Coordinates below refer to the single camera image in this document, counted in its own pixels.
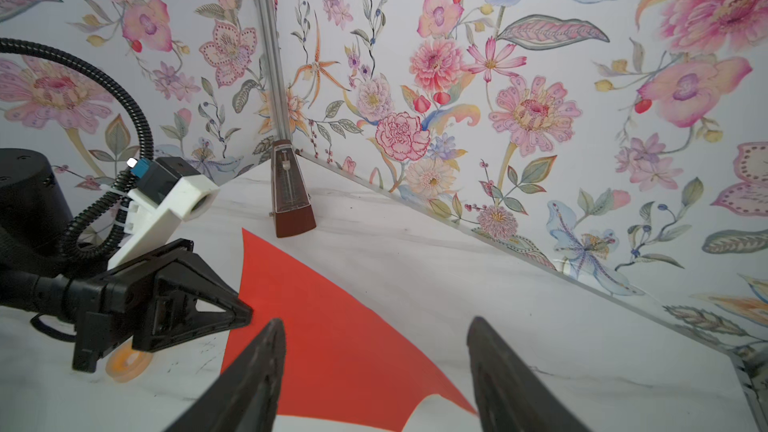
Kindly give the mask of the brown wooden metronome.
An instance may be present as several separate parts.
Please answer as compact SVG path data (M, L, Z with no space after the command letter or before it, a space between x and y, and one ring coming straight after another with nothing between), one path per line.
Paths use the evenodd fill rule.
M278 238L301 235L316 228L295 150L289 140L274 143L271 154L272 217Z

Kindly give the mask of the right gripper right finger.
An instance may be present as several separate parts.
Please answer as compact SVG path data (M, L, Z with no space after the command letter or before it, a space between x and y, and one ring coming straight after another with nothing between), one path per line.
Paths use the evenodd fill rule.
M472 320L467 347L484 431L588 431L486 319L477 316Z

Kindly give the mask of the red square paper sheet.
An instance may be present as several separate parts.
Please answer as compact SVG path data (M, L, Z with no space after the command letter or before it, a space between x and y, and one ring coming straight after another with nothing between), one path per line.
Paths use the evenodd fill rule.
M283 323L286 358L278 412L402 431L437 396L474 419L474 406L414 344L310 267L243 231L240 299L251 323L230 332L228 369L272 319Z

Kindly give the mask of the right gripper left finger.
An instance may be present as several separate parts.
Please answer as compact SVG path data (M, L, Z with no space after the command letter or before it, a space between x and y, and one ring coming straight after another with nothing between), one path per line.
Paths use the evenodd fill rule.
M273 319L167 429L270 432L277 417L285 359L284 324Z

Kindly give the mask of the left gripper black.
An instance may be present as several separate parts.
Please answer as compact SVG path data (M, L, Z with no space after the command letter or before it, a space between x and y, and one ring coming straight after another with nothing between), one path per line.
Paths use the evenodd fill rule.
M74 345L72 369L94 372L128 339L158 352L250 324L253 309L177 239L90 278L1 272L1 304L33 312L33 327Z

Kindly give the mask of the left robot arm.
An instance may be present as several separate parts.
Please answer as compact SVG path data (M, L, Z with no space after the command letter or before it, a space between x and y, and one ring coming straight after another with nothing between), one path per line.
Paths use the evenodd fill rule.
M72 366L92 373L125 342L157 352L244 327L253 312L175 237L218 189L185 160L131 160L128 240L107 257L66 258L58 245L71 213L47 158L1 152L1 303L32 313L40 332L73 346Z

